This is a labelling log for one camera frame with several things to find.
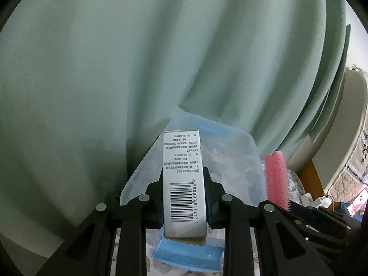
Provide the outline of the pink hair roller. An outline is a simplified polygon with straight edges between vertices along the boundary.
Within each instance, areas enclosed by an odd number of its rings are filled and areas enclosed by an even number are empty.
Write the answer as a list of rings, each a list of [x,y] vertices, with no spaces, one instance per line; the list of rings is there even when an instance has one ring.
[[[281,151],[275,151],[264,158],[267,199],[273,204],[289,210],[287,167]]]

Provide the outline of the white barcode carton box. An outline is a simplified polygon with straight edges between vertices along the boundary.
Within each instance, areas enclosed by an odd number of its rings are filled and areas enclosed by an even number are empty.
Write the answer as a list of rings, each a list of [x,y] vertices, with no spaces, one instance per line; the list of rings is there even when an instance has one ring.
[[[164,237],[204,239],[207,209],[198,130],[164,132],[162,180]]]

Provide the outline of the floral grey table cloth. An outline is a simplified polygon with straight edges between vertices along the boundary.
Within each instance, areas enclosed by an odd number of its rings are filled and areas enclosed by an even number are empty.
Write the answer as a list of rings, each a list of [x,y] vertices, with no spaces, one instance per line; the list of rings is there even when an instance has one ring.
[[[298,175],[292,171],[287,171],[289,198],[292,201],[301,204],[300,197],[305,193],[304,187],[300,182]],[[161,230],[147,231],[146,247],[147,247],[147,275],[223,275],[221,271],[198,272],[187,268],[178,268],[163,263],[155,258],[152,254],[161,238]]]

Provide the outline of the quilted beige bed cover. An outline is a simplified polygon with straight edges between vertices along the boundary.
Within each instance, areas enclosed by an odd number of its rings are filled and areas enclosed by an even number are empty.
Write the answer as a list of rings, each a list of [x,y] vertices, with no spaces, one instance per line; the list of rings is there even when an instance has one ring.
[[[335,201],[355,198],[363,187],[367,169],[367,72],[359,68],[347,70],[342,100],[330,130],[332,147],[339,161],[328,194]]]

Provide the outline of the clear plastic storage bin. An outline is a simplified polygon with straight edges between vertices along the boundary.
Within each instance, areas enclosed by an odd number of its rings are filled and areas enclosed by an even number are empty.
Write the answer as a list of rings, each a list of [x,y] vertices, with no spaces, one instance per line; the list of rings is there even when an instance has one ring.
[[[187,112],[175,115],[166,130],[199,130],[203,166],[211,179],[222,184],[226,193],[247,205],[258,206],[267,199],[266,180],[253,137],[238,128]],[[160,135],[122,190],[120,204],[143,194],[158,181],[163,162]]]

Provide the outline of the green curtain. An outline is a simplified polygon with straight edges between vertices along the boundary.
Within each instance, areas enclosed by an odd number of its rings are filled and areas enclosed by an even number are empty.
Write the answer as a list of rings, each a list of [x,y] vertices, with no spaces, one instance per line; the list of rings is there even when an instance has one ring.
[[[178,109],[290,158],[345,34],[344,0],[23,0],[1,31],[1,234],[49,257]]]

